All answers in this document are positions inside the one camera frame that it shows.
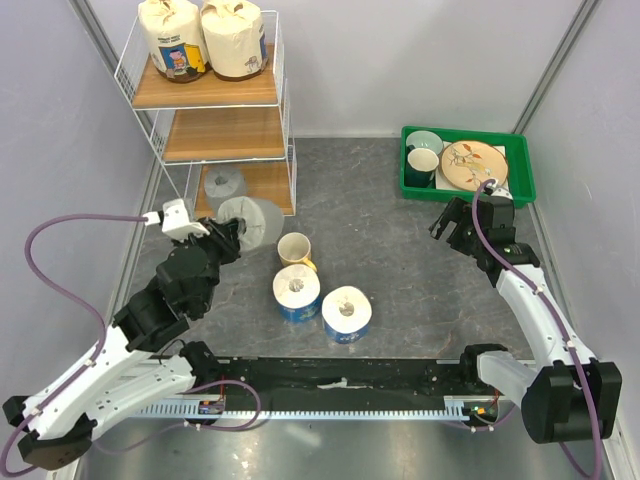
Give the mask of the beige paper roll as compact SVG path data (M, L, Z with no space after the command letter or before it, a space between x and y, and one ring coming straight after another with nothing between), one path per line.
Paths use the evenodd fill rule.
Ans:
M142 1L138 22L161 76L189 83L211 69L197 5L191 1Z
M261 9L250 1L204 1L200 23L214 73L241 81L259 75L268 62Z

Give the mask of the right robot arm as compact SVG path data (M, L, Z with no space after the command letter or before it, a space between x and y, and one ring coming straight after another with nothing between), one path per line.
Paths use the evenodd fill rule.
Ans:
M516 240L515 207L508 195L476 203L454 197L430 226L435 239L454 227L450 247L472 257L516 316L534 356L532 368L500 345L466 347L458 381L477 394L496 388L516 405L538 444L611 436L622 386L612 362L601 362L579 339L547 289L540 261Z

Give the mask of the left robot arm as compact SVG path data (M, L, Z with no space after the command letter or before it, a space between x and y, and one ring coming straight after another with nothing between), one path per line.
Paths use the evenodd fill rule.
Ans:
M107 430L156 400L177 393L208 393L227 382L202 341L185 344L153 372L126 384L118 380L211 309L221 266L240 256L243 221L185 218L172 225L170 216L160 212L132 220L161 226L174 248L112 323L99 325L96 344L64 374L35 395L12 396L4 402L4 415L15 429L1 459L6 461L16 446L27 465L24 474L73 463Z

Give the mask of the grey paper roll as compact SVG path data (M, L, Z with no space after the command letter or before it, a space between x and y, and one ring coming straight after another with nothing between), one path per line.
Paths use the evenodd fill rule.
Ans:
M248 186L240 169L213 167L205 174L204 192L208 206L217 211L226 200L246 195Z
M216 212L216 219L220 223L240 221L238 239L241 252L275 244L284 227L284 214L275 203L247 196L224 201Z

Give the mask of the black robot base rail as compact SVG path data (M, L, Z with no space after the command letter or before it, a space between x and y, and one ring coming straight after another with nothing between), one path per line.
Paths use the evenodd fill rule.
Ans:
M498 389L473 380L457 361L388 358L293 358L219 357L217 364L196 377L201 394L219 394L252 399L237 385L205 388L220 380L241 381L259 394L262 401L272 396L329 396L350 391L372 391L376 396L424 395L428 397L506 396Z

